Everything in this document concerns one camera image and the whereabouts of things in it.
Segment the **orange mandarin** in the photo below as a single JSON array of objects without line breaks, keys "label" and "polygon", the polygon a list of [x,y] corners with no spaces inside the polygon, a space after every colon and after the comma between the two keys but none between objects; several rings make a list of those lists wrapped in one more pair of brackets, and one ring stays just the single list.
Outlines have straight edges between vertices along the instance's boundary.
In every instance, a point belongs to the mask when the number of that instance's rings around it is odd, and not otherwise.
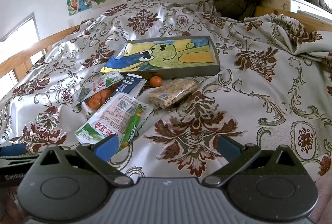
[{"label": "orange mandarin", "polygon": [[153,76],[150,78],[149,83],[152,87],[159,87],[163,85],[163,80],[158,76]]}]

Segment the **frog painting paper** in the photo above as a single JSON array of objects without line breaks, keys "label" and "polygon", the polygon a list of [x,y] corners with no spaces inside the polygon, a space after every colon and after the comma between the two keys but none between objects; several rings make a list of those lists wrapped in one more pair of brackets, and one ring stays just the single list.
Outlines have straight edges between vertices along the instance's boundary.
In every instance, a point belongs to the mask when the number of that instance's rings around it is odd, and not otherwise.
[{"label": "frog painting paper", "polygon": [[213,63],[207,38],[170,39],[127,43],[105,63],[101,72],[174,69]]}]

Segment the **seaweed snack bag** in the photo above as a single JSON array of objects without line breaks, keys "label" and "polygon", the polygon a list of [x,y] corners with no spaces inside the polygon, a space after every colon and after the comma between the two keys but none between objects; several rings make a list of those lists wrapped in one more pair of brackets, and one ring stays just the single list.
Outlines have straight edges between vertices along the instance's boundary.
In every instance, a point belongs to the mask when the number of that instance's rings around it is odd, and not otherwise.
[{"label": "seaweed snack bag", "polygon": [[83,102],[87,98],[120,82],[124,79],[124,76],[119,71],[113,71],[109,73],[103,73],[97,80],[90,82],[85,86],[82,86],[77,92],[73,94],[72,106],[76,106]]}]

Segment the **floral patterned bedspread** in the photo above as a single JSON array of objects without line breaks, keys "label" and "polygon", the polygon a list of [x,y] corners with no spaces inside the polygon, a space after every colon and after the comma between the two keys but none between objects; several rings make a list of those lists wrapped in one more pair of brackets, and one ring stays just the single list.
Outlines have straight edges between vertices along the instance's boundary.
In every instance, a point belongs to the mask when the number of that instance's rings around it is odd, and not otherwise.
[{"label": "floral patterned bedspread", "polygon": [[199,130],[232,133],[265,149],[284,143],[318,184],[314,221],[331,223],[331,33],[308,33],[284,15],[236,23],[199,5],[156,0],[115,6],[81,25],[40,59],[1,101],[1,139],[29,153],[74,143],[83,113],[70,108],[74,87],[97,77],[125,39],[208,35],[220,58],[217,75],[199,78],[193,97],[153,112],[131,153],[113,163],[146,176],[206,176],[225,160]]}]

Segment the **bag of orange snacks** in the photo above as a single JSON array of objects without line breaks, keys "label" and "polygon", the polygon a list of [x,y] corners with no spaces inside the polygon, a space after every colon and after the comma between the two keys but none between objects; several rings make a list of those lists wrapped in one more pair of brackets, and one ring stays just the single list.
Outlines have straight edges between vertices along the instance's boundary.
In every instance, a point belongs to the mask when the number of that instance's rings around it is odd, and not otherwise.
[{"label": "bag of orange snacks", "polygon": [[101,108],[107,100],[111,98],[111,95],[114,93],[115,88],[110,86],[109,88],[100,90],[95,93],[93,96],[87,98],[82,102],[82,112],[90,117],[92,116],[99,108]]}]

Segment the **rice cracker pack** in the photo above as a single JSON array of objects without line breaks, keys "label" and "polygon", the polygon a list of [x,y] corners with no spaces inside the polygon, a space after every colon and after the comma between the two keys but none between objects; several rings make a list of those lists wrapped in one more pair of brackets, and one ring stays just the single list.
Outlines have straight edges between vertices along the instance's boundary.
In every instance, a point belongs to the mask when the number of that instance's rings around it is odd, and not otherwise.
[{"label": "rice cracker pack", "polygon": [[193,93],[199,86],[196,80],[175,79],[148,94],[148,100],[160,108],[167,108]]}]

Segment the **window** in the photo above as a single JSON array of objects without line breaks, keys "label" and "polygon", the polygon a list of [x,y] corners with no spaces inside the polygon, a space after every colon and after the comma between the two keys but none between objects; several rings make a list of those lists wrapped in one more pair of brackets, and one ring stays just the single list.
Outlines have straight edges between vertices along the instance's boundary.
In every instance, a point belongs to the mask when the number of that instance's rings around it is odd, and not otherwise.
[{"label": "window", "polygon": [[[35,21],[34,13],[31,13],[16,25],[9,33],[1,38],[1,63],[11,56],[31,48],[33,44],[40,41],[40,36]],[[1,98],[4,97],[21,79],[17,76],[25,75],[34,63],[44,54],[38,52],[27,61],[16,67],[18,71],[10,70],[1,77]]]}]

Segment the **white green stick snack pack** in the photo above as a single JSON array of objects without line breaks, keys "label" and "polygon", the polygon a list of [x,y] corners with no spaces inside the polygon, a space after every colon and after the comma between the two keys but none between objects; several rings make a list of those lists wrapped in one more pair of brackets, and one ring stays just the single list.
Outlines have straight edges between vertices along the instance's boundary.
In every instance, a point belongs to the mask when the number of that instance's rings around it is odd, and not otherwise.
[{"label": "white green stick snack pack", "polygon": [[96,144],[109,135],[119,138],[120,152],[133,142],[153,107],[126,93],[118,93],[81,126],[75,136],[81,144]]}]

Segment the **dark blue milk carton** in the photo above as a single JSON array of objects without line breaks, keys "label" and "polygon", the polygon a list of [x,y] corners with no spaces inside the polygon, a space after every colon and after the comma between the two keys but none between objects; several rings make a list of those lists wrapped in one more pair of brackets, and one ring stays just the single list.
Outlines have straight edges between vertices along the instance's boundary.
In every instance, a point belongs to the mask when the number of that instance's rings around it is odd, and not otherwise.
[{"label": "dark blue milk carton", "polygon": [[111,98],[117,93],[130,93],[131,90],[142,80],[142,76],[136,74],[127,74],[120,85],[111,94]]}]

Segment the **grey tray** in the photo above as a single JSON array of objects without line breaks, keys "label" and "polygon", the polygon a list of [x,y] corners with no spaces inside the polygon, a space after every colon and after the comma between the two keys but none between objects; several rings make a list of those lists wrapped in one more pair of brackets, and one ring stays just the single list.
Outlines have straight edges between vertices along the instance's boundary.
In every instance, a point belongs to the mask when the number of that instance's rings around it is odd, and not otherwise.
[{"label": "grey tray", "polygon": [[[128,71],[122,73],[137,73],[143,77],[150,78],[154,75],[165,78],[176,78],[176,77],[187,77],[187,76],[211,76],[216,75],[220,70],[220,60],[215,48],[214,43],[208,36],[192,36],[190,38],[207,38],[210,43],[210,48],[212,49],[212,55],[215,63],[212,65],[196,66],[196,67],[183,67],[174,69],[157,69],[157,70],[145,70],[145,71]],[[162,39],[148,39],[144,42],[152,42],[159,40],[170,40],[170,39],[189,39],[187,37],[178,38],[162,38]],[[143,41],[133,41],[132,43],[139,43]]]}]

